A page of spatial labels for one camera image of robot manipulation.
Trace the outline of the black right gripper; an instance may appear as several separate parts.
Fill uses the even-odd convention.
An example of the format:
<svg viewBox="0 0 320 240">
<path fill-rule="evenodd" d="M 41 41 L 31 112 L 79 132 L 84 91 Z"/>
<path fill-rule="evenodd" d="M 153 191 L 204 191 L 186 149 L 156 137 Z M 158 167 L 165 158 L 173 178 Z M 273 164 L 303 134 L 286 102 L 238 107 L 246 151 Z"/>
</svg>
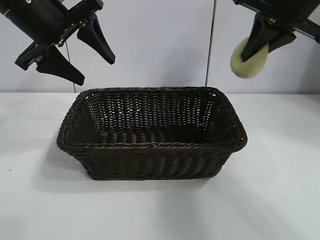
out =
<svg viewBox="0 0 320 240">
<path fill-rule="evenodd" d="M 320 5 L 318 0 L 235 0 L 234 3 L 257 12 L 241 54 L 243 62 L 253 57 L 266 44 L 269 44 L 268 53 L 271 53 L 291 44 L 297 38 L 293 32 L 287 31 L 276 36 L 275 29 L 266 18 L 288 25 L 310 38 L 320 36 L 320 26 L 309 20 L 309 16 Z"/>
</svg>

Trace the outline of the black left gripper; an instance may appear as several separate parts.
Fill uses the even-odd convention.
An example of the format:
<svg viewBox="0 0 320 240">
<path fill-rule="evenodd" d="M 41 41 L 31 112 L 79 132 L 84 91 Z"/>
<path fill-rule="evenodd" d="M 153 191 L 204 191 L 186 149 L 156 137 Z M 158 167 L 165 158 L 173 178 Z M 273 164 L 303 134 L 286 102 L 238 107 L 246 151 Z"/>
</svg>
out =
<svg viewBox="0 0 320 240">
<path fill-rule="evenodd" d="M 0 13 L 33 42 L 16 59 L 15 64 L 27 70 L 33 63 L 36 70 L 84 84 L 85 76 L 57 49 L 80 28 L 77 38 L 94 49 L 106 62 L 114 64 L 116 56 L 108 45 L 95 12 L 104 6 L 101 0 L 81 0 L 67 9 L 59 0 L 2 0 Z"/>
</svg>

